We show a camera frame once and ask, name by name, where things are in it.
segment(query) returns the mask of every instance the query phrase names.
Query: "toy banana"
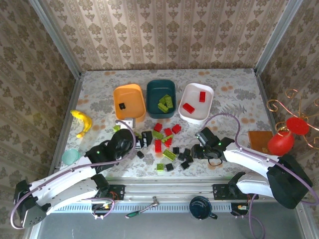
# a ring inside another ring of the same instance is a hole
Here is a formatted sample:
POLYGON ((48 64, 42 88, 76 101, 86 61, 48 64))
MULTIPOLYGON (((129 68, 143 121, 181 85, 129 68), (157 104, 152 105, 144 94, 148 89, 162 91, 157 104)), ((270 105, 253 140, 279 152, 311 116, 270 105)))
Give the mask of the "toy banana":
POLYGON ((86 114, 84 114, 83 112, 80 112, 80 111, 72 110, 70 112, 73 115, 73 117, 76 117, 77 119, 83 120, 84 128, 83 128, 82 132, 80 132, 80 133, 78 133, 76 135, 77 138, 82 138, 85 135, 85 133, 87 131, 89 131, 89 129, 91 128, 92 119, 90 117, 88 117, 86 114))

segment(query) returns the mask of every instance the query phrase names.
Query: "green block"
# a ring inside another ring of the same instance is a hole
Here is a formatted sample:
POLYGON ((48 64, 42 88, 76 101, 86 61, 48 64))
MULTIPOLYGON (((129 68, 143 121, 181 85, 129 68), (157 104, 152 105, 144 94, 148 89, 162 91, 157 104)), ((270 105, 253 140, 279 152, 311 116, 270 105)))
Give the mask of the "green block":
POLYGON ((164 171, 164 164, 163 164, 163 163, 158 163, 158 165, 157 165, 157 171, 158 171, 158 172, 163 172, 163 171, 164 171))
POLYGON ((169 97, 166 97, 165 98, 166 99, 166 106, 167 106, 167 108, 173 108, 173 101, 171 101, 171 97, 169 96, 169 97))
POLYGON ((134 132, 135 136, 137 136, 138 138, 142 138, 142 135, 139 133, 134 132))
POLYGON ((170 97, 169 95, 164 95, 160 100, 159 102, 162 103, 163 105, 166 104, 166 97, 170 97))
POLYGON ((162 135, 161 133, 159 133, 155 130, 152 130, 152 135, 154 138, 157 138, 157 139, 162 139, 164 137, 164 135, 162 135))
POLYGON ((168 112, 168 108, 167 108, 165 105, 163 105, 162 103, 159 103, 159 104, 158 104, 158 108, 159 108, 161 111, 163 111, 164 113, 167 113, 167 112, 168 112))
POLYGON ((113 129, 114 129, 115 132, 117 132, 117 131, 119 131, 121 129, 121 126, 116 125, 116 126, 113 127, 113 129))
POLYGON ((170 136, 163 138, 161 141, 165 143, 169 138, 173 138, 173 135, 171 134, 170 136))
POLYGON ((163 152, 163 155, 168 158, 170 161, 174 161, 176 158, 176 154, 173 154, 172 152, 170 152, 169 150, 165 149, 165 151, 163 152))

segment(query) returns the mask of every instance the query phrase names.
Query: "mug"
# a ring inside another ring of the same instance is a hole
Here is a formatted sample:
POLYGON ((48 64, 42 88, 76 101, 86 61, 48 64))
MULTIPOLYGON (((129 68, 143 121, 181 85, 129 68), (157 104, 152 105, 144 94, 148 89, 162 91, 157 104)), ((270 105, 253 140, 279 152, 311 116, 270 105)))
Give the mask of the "mug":
POLYGON ((208 198, 203 196, 194 197, 189 203, 190 213, 199 220, 204 220, 208 217, 217 219, 217 215, 212 213, 212 206, 208 198))

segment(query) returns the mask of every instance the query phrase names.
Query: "wooden board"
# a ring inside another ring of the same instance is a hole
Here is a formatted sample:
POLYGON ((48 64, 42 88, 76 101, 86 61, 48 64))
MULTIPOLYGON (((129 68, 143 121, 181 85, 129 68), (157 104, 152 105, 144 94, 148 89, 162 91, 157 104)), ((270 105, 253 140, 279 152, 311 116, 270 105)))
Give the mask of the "wooden board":
POLYGON ((261 153, 271 154, 267 143, 273 137, 271 131, 248 131, 250 146, 253 150, 261 153))

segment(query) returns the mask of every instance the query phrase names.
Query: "red block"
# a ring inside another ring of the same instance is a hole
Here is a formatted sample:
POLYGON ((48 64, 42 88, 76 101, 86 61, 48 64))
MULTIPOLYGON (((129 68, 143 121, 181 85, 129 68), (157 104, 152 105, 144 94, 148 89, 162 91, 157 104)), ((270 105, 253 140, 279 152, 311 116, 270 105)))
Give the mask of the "red block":
POLYGON ((173 133, 171 132, 170 128, 164 129, 164 133, 165 133, 166 136, 170 136, 170 135, 173 134, 173 133))
POLYGON ((192 107, 189 103, 185 103, 185 104, 183 105, 183 108, 184 108, 187 112, 189 112, 190 114, 193 113, 194 110, 195 110, 195 108, 192 107))
POLYGON ((169 148, 169 147, 171 146, 172 140, 173 140, 172 138, 169 138, 168 140, 165 141, 164 144, 165 144, 165 146, 166 146, 167 148, 169 148))
POLYGON ((181 127, 179 124, 176 124, 173 128, 171 128, 171 131, 173 131, 174 134, 177 134, 181 131, 181 127))
POLYGON ((155 140, 155 153, 161 153, 161 140, 155 140))
POLYGON ((157 131, 157 132, 160 132, 161 131, 161 128, 163 128, 163 125, 160 124, 160 123, 157 123, 154 127, 154 130, 157 131))
POLYGON ((199 102, 205 102, 206 92, 201 91, 199 94, 199 102))

